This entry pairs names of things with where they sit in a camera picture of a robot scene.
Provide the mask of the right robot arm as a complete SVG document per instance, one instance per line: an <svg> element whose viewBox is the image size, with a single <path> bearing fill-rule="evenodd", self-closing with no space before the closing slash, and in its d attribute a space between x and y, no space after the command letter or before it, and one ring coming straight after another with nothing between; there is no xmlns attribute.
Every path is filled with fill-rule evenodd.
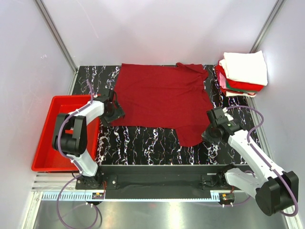
<svg viewBox="0 0 305 229"><path fill-rule="evenodd" d="M252 139L253 127L247 131L228 111L217 107L207 112L210 121L202 138L212 143L222 141L237 151L252 169L253 175L233 164L226 165L204 184L227 189L236 187L254 198L260 210L271 216L280 212L286 217L298 214L299 178L277 165Z"/></svg>

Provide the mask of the dark red t-shirt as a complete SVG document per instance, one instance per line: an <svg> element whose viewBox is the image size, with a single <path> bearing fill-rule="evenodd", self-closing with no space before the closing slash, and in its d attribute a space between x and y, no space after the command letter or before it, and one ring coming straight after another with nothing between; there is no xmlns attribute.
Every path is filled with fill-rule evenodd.
<svg viewBox="0 0 305 229"><path fill-rule="evenodd" d="M114 90L125 117L112 126L174 129L180 146L200 144L213 108L204 88L208 75L201 64L122 64Z"/></svg>

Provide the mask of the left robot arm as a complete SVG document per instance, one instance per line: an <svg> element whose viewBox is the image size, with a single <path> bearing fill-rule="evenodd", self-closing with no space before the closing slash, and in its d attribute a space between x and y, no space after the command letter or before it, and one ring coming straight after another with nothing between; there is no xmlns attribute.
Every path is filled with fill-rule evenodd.
<svg viewBox="0 0 305 229"><path fill-rule="evenodd" d="M102 185L103 177L98 174L98 165L87 150L87 125L99 118L103 126L109 126L124 116L113 89L105 89L97 97L91 95L90 100L75 111L57 115L52 147L77 167L93 189Z"/></svg>

